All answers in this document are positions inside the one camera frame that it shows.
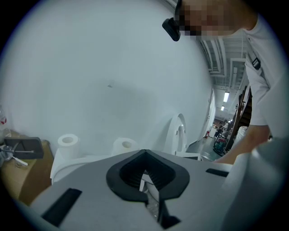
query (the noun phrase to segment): person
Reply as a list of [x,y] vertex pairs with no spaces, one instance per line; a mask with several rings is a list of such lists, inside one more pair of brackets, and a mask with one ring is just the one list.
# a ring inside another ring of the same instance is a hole
[[242,29],[247,37],[246,73],[252,92],[252,117],[246,135],[215,162],[234,164],[239,154],[251,152],[268,140],[270,129],[258,103],[286,72],[286,56],[270,26],[242,0],[182,0],[175,20],[190,35],[223,36]]
[[226,132],[229,124],[228,124],[227,120],[225,120],[224,122],[225,122],[225,125],[224,125],[224,132]]
[[219,128],[218,128],[218,130],[215,133],[215,137],[218,137],[218,135],[220,133],[222,133],[222,131],[223,131],[223,125],[222,125],[222,123],[219,123]]

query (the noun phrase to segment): black rubber pad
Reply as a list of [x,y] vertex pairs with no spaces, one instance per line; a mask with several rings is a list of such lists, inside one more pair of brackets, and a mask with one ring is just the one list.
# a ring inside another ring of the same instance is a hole
[[227,175],[229,174],[229,172],[227,171],[221,171],[221,170],[217,170],[213,168],[207,169],[206,172],[217,175],[217,176],[223,176],[223,177],[227,177]]
[[59,226],[81,193],[82,191],[78,189],[67,189],[42,215],[42,218],[54,226]]
[[198,157],[185,157],[185,158],[192,159],[192,160],[198,160]]

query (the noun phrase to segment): ceiling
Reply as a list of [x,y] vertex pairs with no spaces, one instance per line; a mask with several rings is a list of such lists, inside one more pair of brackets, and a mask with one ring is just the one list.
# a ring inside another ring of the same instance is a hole
[[[164,0],[175,9],[177,0]],[[245,71],[247,51],[243,30],[233,35],[197,41],[204,52],[213,81],[216,103],[216,118],[231,120],[235,114],[238,96],[249,84]],[[229,92],[227,102],[223,102],[225,92]]]

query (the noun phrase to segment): factory floor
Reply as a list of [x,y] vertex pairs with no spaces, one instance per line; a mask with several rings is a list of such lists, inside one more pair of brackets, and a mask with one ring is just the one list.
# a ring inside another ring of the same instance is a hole
[[221,156],[219,156],[217,153],[213,151],[214,142],[215,142],[215,138],[211,138],[211,137],[203,138],[199,142],[192,144],[187,149],[186,152],[201,153],[201,155],[206,155],[209,158],[209,160],[215,161],[221,158]]

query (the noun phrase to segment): ceiling light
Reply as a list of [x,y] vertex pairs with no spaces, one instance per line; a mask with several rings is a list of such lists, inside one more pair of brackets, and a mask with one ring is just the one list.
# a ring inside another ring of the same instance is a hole
[[225,92],[225,95],[224,95],[224,102],[227,102],[227,101],[228,101],[229,94],[230,94],[230,92]]

